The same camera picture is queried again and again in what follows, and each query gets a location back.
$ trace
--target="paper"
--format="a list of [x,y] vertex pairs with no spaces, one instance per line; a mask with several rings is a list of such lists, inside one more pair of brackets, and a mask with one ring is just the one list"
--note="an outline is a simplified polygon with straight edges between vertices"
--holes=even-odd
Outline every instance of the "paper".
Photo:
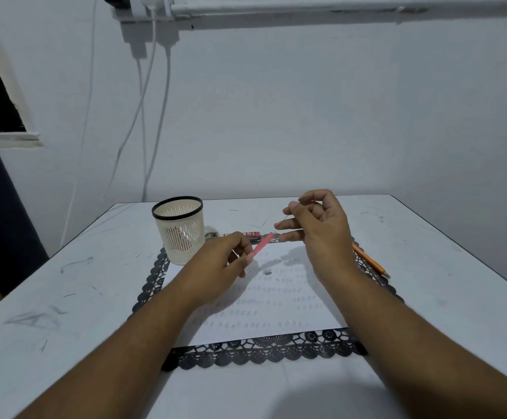
[[[170,264],[163,287],[180,272]],[[268,244],[236,282],[188,319],[175,347],[342,328],[302,242]]]

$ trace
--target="white wall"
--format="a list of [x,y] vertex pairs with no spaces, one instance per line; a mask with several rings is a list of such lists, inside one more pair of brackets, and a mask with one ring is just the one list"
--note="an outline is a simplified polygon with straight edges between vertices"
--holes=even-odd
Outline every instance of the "white wall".
[[[0,0],[0,47],[45,146],[1,154],[50,253],[59,248],[76,175],[92,5]],[[103,200],[139,95],[124,38],[150,39],[150,30],[135,25],[122,35],[99,0],[90,121],[68,237],[111,204],[141,200],[169,53],[147,200],[294,196],[314,187],[391,193],[507,278],[507,18],[344,20],[159,28],[170,48],[158,46],[145,132],[139,123]],[[141,64],[144,70],[146,59]]]

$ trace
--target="white table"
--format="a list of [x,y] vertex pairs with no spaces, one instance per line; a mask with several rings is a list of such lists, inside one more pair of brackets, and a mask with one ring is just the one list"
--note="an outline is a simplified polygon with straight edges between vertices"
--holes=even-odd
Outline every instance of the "white table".
[[[205,224],[266,233],[290,200],[208,200]],[[507,375],[507,281],[391,196],[339,200],[352,234],[406,303]],[[13,417],[131,314],[161,248],[152,206],[116,204],[0,302],[0,418]],[[162,374],[150,404],[153,418],[404,417],[355,354],[176,369]]]

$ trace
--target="white cable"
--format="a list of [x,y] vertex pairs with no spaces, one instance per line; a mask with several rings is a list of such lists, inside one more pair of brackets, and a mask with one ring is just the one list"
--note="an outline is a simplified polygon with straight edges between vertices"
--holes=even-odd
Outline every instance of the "white cable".
[[81,135],[81,145],[79,147],[79,157],[77,159],[77,175],[73,183],[72,197],[69,200],[68,214],[65,218],[64,230],[62,232],[62,239],[60,240],[60,248],[64,246],[65,234],[68,232],[69,218],[72,215],[73,203],[76,200],[77,185],[79,184],[79,172],[81,170],[81,158],[83,157],[83,144],[85,143],[85,135],[87,134],[87,123],[89,121],[90,98],[93,94],[93,72],[94,72],[94,30],[97,23],[97,1],[94,0],[93,4],[93,18],[91,21],[90,31],[90,72],[89,72],[89,93],[87,95],[87,111],[85,112],[85,120],[83,122],[83,133]]
[[141,107],[143,106],[143,100],[145,99],[147,85],[149,84],[149,77],[151,77],[152,63],[155,58],[155,50],[156,50],[156,14],[155,14],[154,8],[151,8],[150,10],[151,10],[151,18],[152,18],[152,50],[151,50],[151,58],[149,59],[149,66],[147,67],[147,74],[145,75],[145,83],[143,85],[143,91],[141,92],[141,98],[139,99],[138,108],[135,110],[135,114],[133,115],[133,119],[131,121],[130,130],[127,131],[124,141],[118,149],[118,155],[116,156],[116,163],[114,164],[114,170],[112,171],[112,176],[110,177],[110,182],[108,183],[108,187],[106,187],[106,191],[104,191],[104,194],[102,195],[103,200],[104,200],[104,197],[106,197],[106,194],[108,194],[108,191],[110,190],[110,186],[112,185],[112,182],[114,181],[114,177],[116,176],[116,170],[118,169],[118,163],[119,163],[120,157],[122,156],[122,152],[124,150],[124,147],[126,146],[127,141],[130,139],[130,135],[133,131],[135,123],[138,120],[139,110],[141,110]]

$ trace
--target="white mesh pen holder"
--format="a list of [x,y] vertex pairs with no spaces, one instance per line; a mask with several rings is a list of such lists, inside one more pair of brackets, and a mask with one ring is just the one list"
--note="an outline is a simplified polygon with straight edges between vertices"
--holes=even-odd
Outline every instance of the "white mesh pen holder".
[[185,265],[205,243],[201,198],[169,198],[155,204],[152,215],[171,263]]

